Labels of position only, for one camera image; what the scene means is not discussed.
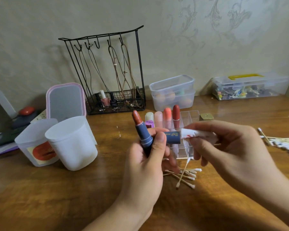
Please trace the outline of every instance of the wooden desk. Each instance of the wooden desk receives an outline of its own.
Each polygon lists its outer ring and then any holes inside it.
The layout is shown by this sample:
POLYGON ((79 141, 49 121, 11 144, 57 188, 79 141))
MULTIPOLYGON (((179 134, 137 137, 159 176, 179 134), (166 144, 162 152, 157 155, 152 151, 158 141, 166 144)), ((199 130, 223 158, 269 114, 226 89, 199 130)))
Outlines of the wooden desk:
MULTIPOLYGON (((268 136, 289 137, 289 98, 283 96, 232 101, 195 97, 189 110, 261 127, 268 136)), ((151 101, 141 116, 148 111, 154 111, 151 101)), ((0 230, 77 231, 112 204, 120 192, 126 149, 137 133, 131 113, 88 116, 88 121, 99 154, 80 171, 68 171, 61 162, 34 167, 19 150, 0 156, 0 230)), ((269 150, 289 178, 289 154, 275 147, 269 150)), ((200 167, 200 162, 189 165, 200 167)), ((228 186, 211 165, 194 182, 195 190, 184 184, 176 190, 177 180, 166 177, 141 230, 288 230, 270 212, 228 186)))

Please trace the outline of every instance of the sticker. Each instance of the sticker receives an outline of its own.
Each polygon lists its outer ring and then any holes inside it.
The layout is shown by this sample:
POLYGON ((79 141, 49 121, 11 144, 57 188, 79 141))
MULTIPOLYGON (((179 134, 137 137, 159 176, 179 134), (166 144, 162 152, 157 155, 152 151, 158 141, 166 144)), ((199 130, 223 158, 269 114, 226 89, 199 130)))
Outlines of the sticker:
POLYGON ((57 157, 57 154, 48 141, 36 147, 28 147, 27 150, 38 164, 45 164, 50 159, 57 157))

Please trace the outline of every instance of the white plastic cup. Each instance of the white plastic cup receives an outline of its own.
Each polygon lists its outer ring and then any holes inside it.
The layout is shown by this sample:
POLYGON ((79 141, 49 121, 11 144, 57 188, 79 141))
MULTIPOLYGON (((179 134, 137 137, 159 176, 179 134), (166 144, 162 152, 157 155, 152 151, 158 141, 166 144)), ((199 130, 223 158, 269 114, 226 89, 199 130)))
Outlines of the white plastic cup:
POLYGON ((28 125, 15 138, 15 143, 19 149, 34 166, 50 165, 58 161, 57 154, 45 138, 45 132, 57 123, 55 118, 38 120, 28 125))
POLYGON ((97 143, 85 116, 59 122, 45 137, 68 170, 80 170, 97 156, 97 143))

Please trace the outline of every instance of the clear plastic box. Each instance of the clear plastic box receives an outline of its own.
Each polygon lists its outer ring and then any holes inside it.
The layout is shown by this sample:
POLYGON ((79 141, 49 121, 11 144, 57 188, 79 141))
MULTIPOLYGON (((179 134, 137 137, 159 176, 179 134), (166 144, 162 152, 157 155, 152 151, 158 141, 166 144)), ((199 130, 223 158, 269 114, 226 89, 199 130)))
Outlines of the clear plastic box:
POLYGON ((153 98, 154 108, 163 111, 165 108, 177 104, 181 109, 193 105, 195 90, 194 79, 188 75, 179 75, 149 85, 153 98))
MULTIPOLYGON (((199 112, 198 110, 180 112, 180 128, 199 121, 199 112)), ((156 123, 155 126, 161 126, 161 123, 156 123)), ((164 128, 167 128, 167 123, 163 123, 164 128)), ((174 131, 173 120, 171 121, 170 131, 174 131)), ((170 149, 176 154, 177 159, 186 159, 194 155, 193 146, 189 144, 186 140, 181 139, 180 144, 170 145, 170 149)))
POLYGON ((212 94, 218 100, 231 100, 285 94, 289 76, 268 72, 216 77, 212 82, 212 94))

